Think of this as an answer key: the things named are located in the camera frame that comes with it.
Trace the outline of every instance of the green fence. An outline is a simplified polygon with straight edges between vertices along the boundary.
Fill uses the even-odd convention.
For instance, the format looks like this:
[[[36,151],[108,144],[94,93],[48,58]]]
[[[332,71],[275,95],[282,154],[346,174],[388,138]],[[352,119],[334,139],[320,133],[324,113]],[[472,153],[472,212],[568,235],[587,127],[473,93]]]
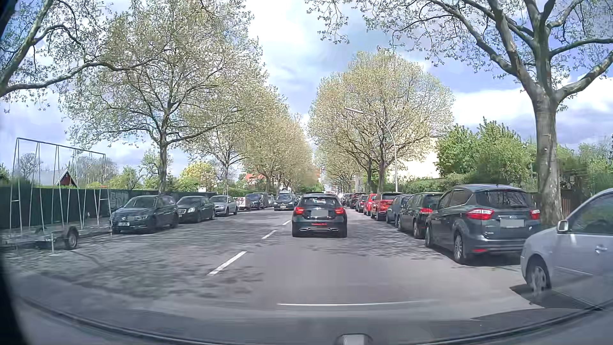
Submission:
[[[41,225],[42,220],[47,225],[61,223],[62,219],[64,222],[78,222],[82,214],[86,219],[95,219],[99,199],[108,199],[101,200],[99,211],[100,217],[109,217],[109,204],[112,212],[135,196],[158,194],[157,190],[31,188],[29,184],[22,184],[20,218],[20,203],[13,202],[12,209],[10,207],[11,200],[20,199],[17,185],[13,186],[12,196],[10,192],[10,185],[0,186],[0,229],[8,229],[9,224],[13,228],[18,228],[20,222],[24,227],[28,225],[35,227]],[[167,194],[175,200],[189,195],[208,197],[216,195],[213,192],[169,192]]]

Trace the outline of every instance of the street lamp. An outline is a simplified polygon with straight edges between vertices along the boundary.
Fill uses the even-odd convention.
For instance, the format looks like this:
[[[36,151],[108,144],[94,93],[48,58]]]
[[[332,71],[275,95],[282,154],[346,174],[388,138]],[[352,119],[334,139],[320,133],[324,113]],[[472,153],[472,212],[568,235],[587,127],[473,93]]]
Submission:
[[[345,110],[348,110],[350,112],[354,112],[356,114],[367,114],[367,115],[370,115],[370,116],[376,118],[377,120],[379,120],[379,122],[381,122],[385,126],[385,129],[387,129],[387,132],[389,133],[389,136],[392,138],[392,144],[394,145],[394,183],[395,183],[396,192],[397,192],[398,191],[398,152],[397,152],[397,149],[396,149],[396,141],[394,140],[394,135],[392,134],[392,131],[389,129],[387,124],[385,122],[383,122],[383,120],[381,120],[375,114],[371,114],[371,113],[365,112],[363,110],[357,110],[357,109],[347,108],[347,107],[345,107]]]

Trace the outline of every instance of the car roof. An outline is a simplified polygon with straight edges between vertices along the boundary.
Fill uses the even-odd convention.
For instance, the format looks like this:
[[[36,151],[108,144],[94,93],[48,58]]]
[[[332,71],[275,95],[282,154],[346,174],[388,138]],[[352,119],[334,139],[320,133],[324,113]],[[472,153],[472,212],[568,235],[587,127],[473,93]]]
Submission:
[[[467,185],[456,185],[454,188],[465,188],[470,190],[471,192],[480,192],[482,190],[496,190],[496,189],[511,189],[511,190],[520,190],[523,189],[518,187],[513,187],[512,185],[499,185],[499,184],[467,184]]]

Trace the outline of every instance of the tail light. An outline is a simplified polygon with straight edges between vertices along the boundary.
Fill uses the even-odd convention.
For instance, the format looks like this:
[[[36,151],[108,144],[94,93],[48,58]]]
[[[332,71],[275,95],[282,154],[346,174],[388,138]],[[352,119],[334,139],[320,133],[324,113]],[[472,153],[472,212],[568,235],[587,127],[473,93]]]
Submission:
[[[530,211],[530,217],[532,217],[532,219],[540,219],[541,218],[541,210],[534,209],[534,210]]]
[[[494,210],[491,209],[473,209],[466,212],[466,216],[476,220],[490,220],[494,215]]]

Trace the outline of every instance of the license plate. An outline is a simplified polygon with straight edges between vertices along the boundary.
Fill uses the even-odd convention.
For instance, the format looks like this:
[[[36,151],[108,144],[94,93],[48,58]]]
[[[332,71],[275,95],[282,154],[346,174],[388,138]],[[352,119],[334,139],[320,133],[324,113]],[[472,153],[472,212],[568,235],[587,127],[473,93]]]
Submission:
[[[501,228],[523,228],[524,220],[523,219],[501,219],[500,227]]]
[[[311,217],[327,217],[328,210],[325,209],[314,209],[311,211]]]

